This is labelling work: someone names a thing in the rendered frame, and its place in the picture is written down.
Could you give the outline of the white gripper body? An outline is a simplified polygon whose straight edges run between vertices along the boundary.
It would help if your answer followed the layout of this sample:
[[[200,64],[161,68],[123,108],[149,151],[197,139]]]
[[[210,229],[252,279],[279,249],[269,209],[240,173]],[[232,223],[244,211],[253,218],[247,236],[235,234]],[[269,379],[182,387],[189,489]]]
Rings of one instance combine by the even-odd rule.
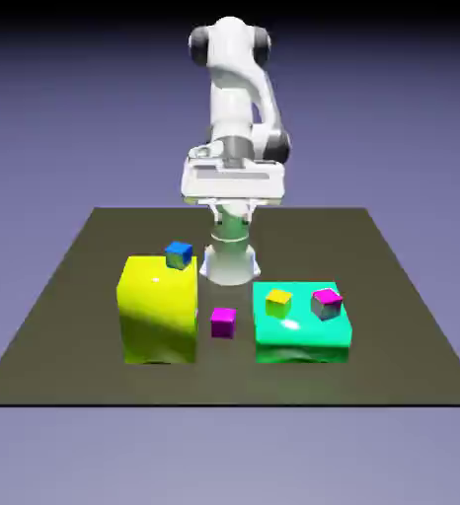
[[[181,195],[186,203],[253,201],[276,204],[284,196],[284,165],[242,160],[241,168],[226,168],[222,158],[186,158]]]

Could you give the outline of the small blue cube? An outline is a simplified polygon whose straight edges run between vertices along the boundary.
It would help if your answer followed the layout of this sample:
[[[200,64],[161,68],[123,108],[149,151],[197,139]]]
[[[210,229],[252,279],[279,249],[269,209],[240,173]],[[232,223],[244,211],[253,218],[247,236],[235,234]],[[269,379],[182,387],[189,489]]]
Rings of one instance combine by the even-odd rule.
[[[173,241],[165,248],[166,265],[169,268],[184,270],[192,261],[192,245]]]

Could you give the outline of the small yellow cube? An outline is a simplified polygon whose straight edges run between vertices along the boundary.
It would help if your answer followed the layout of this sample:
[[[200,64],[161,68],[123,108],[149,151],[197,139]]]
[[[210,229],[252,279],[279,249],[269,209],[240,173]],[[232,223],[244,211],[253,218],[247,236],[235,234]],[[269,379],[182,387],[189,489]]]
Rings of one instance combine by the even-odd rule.
[[[280,289],[271,289],[266,296],[266,314],[276,319],[285,319],[291,309],[292,294]]]

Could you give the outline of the small magenta cube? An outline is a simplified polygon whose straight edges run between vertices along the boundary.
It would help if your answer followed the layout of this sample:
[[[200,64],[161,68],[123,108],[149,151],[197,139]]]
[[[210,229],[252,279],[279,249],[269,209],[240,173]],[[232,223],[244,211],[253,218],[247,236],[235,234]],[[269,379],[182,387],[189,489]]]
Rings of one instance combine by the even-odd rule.
[[[232,338],[235,333],[236,315],[236,309],[214,308],[210,318],[211,336]]]
[[[342,304],[343,297],[332,288],[324,288],[312,293],[311,310],[321,321],[338,317]]]

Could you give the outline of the large yellow box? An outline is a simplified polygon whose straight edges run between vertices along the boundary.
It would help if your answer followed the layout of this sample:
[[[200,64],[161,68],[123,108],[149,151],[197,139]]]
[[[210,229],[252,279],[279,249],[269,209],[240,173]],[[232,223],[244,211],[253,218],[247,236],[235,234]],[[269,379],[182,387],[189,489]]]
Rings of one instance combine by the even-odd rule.
[[[197,348],[197,259],[171,268],[162,255],[131,255],[116,286],[124,362],[190,364]]]

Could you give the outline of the large green box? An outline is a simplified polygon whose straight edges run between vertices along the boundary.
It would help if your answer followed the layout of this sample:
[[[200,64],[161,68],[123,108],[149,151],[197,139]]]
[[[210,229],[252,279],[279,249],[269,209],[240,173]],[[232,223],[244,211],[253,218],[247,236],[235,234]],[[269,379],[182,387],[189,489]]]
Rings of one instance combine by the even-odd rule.
[[[340,294],[333,281],[260,281],[253,284],[258,363],[344,363],[347,360],[352,326],[344,299],[341,313],[336,318],[321,321],[311,310],[312,293],[324,288],[332,288]],[[266,314],[266,296],[271,289],[292,294],[291,309],[285,319]]]

